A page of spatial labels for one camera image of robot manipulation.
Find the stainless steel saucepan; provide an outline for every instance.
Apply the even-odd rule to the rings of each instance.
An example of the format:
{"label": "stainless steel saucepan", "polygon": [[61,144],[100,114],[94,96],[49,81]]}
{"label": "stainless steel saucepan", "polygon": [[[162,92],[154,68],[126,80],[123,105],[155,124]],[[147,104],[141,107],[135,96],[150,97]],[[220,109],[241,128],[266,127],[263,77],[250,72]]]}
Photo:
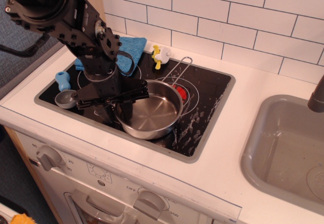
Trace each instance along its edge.
{"label": "stainless steel saucepan", "polygon": [[120,105],[116,104],[116,118],[129,135],[139,139],[151,140],[163,137],[173,130],[183,108],[182,98],[178,91],[173,88],[173,85],[185,71],[183,70],[172,85],[163,82],[174,69],[162,81],[146,80],[149,98],[137,100],[133,104],[133,117],[130,120],[125,120]]}

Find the pan handle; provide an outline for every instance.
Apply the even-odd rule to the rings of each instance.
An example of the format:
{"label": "pan handle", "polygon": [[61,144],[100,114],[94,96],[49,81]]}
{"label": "pan handle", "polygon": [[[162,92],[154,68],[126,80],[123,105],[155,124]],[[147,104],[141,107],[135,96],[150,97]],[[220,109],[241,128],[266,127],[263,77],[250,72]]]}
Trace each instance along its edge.
{"label": "pan handle", "polygon": [[164,81],[175,69],[176,69],[176,67],[181,63],[181,62],[183,62],[183,60],[184,59],[189,59],[190,60],[190,63],[186,66],[186,68],[184,68],[184,70],[181,72],[181,74],[177,77],[177,79],[173,82],[173,84],[171,85],[171,86],[174,86],[176,83],[177,83],[177,81],[178,81],[178,79],[182,76],[182,74],[188,69],[188,67],[192,64],[192,62],[193,62],[193,59],[191,58],[191,57],[189,57],[189,56],[185,56],[184,58],[182,58],[181,59],[181,61],[179,61],[177,64],[176,64],[176,66],[163,78],[163,80],[162,81]]}

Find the wooden cabinet edge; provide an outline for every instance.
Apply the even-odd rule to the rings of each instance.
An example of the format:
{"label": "wooden cabinet edge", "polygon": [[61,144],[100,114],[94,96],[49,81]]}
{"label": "wooden cabinet edge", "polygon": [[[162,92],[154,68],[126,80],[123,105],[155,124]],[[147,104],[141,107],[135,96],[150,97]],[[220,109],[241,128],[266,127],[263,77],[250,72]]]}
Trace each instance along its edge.
{"label": "wooden cabinet edge", "polygon": [[26,155],[26,152],[24,150],[24,148],[21,145],[21,142],[16,134],[16,132],[13,129],[10,129],[8,127],[5,127],[9,137],[11,138],[12,142],[14,143],[19,155],[21,156],[23,162],[25,163],[27,169],[29,170],[31,176],[33,177],[33,179],[35,180],[40,192],[42,193],[42,195],[44,196],[47,204],[49,205],[54,217],[56,218],[56,220],[58,221],[59,224],[63,224],[61,217],[59,216],[56,208],[54,207],[54,204],[51,201],[51,198],[49,197],[49,195],[46,192],[46,189],[41,181],[41,179],[38,177],[36,171],[33,169],[31,163],[28,160],[28,157]]}

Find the control knob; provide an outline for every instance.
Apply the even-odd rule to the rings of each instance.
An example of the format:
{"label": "control knob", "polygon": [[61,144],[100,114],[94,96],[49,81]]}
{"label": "control knob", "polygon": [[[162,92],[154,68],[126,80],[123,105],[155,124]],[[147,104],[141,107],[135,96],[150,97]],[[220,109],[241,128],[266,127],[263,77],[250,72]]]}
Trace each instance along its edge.
{"label": "control knob", "polygon": [[133,207],[152,219],[157,220],[165,206],[166,204],[158,195],[149,191],[142,191]]}
{"label": "control knob", "polygon": [[49,146],[41,146],[36,152],[36,157],[45,171],[50,171],[62,161],[61,155]]}

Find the blue sponge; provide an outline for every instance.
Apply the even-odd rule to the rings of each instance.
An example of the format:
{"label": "blue sponge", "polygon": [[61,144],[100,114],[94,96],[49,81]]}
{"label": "blue sponge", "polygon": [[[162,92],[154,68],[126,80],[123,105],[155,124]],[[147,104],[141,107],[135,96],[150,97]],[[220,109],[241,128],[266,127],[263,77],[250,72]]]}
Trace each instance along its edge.
{"label": "blue sponge", "polygon": [[[135,67],[134,67],[134,70],[135,70],[136,66],[142,56],[144,48],[146,46],[146,42],[147,42],[146,38],[120,37],[119,40],[123,44],[121,47],[119,47],[119,50],[127,52],[128,54],[130,54],[133,57],[133,60],[135,63]],[[125,73],[128,72],[131,68],[132,60],[125,56],[122,56],[122,55],[118,55],[117,59],[118,59],[118,61],[117,61],[118,67],[123,72],[125,72]],[[79,71],[84,70],[84,67],[79,59],[76,59],[74,64],[75,64],[76,70],[79,70]]]}

